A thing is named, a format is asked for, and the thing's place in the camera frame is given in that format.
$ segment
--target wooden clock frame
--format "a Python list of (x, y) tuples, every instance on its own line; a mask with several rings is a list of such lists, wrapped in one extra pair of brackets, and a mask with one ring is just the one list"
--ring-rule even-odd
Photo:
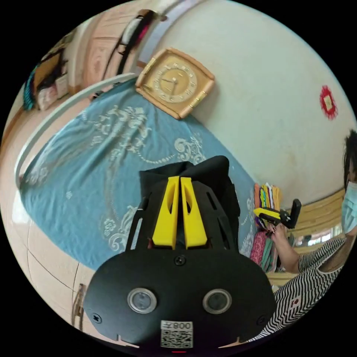
[[(144, 84), (146, 75), (150, 72), (150, 70), (153, 68), (153, 66), (156, 65), (156, 63), (160, 60), (165, 55), (168, 54), (174, 54), (177, 57), (181, 57), (188, 63), (191, 63), (194, 65), (199, 71), (201, 71), (204, 76), (208, 78), (207, 83), (205, 86), (200, 90), (197, 94), (195, 94), (193, 99), (188, 99), (186, 102), (189, 102), (186, 107), (184, 107), (182, 110), (179, 112), (174, 111), (171, 108), (168, 108), (165, 104), (161, 103), (158, 101), (156, 98), (154, 98), (152, 95), (147, 93), (143, 88), (142, 85)], [(166, 112), (167, 114), (171, 115), (173, 118), (176, 120), (181, 120), (185, 118), (191, 111), (207, 96), (207, 94), (211, 91), (213, 85), (215, 83), (215, 77), (214, 75), (206, 68), (204, 67), (200, 62), (192, 58), (191, 56), (175, 49), (175, 48), (166, 48), (161, 51), (159, 51), (150, 61), (149, 63), (145, 66), (141, 74), (139, 75), (138, 79), (136, 80), (136, 91), (141, 94), (146, 100), (149, 102), (153, 103), (156, 107), (161, 109), (162, 111)]]

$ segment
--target tiled floor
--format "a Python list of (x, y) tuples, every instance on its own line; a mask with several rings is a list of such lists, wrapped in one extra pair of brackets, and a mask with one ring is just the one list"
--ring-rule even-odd
[[(0, 153), (0, 210), (11, 248), (24, 274), (42, 299), (71, 323), (72, 304), (79, 284), (88, 285), (94, 271), (62, 252), (36, 226), (22, 206), (14, 178), (15, 162), (23, 145), (43, 119), (66, 99), (57, 101), (45, 112), (25, 112), (16, 122)], [(47, 140), (88, 104), (88, 99), (81, 101), (50, 126), (31, 150), (21, 173)], [(87, 316), (83, 330), (108, 340), (95, 330)]]

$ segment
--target woman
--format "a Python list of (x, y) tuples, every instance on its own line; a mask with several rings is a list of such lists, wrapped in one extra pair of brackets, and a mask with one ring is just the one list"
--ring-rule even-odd
[(345, 139), (344, 185), (341, 224), (344, 237), (327, 241), (321, 248), (299, 255), (286, 239), (280, 224), (269, 227), (283, 267), (299, 274), (275, 293), (277, 309), (263, 331), (249, 341), (272, 334), (298, 320), (326, 293), (341, 271), (357, 235), (357, 132)]

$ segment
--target striped shirt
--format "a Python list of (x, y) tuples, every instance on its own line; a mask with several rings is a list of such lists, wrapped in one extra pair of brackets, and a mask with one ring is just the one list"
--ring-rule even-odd
[(289, 326), (321, 299), (342, 267), (330, 273), (324, 273), (319, 268), (345, 243), (345, 240), (346, 238), (331, 239), (315, 251), (300, 255), (300, 274), (274, 293), (277, 308), (273, 317), (262, 332), (249, 341), (258, 340)]

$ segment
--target black hair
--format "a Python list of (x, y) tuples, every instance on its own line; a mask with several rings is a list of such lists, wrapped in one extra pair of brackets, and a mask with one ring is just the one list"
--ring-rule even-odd
[(357, 132), (355, 130), (351, 130), (350, 134), (345, 138), (345, 153), (343, 156), (343, 182), (345, 190), (347, 189), (347, 176), (350, 170), (350, 161), (352, 161), (354, 173), (357, 175)]

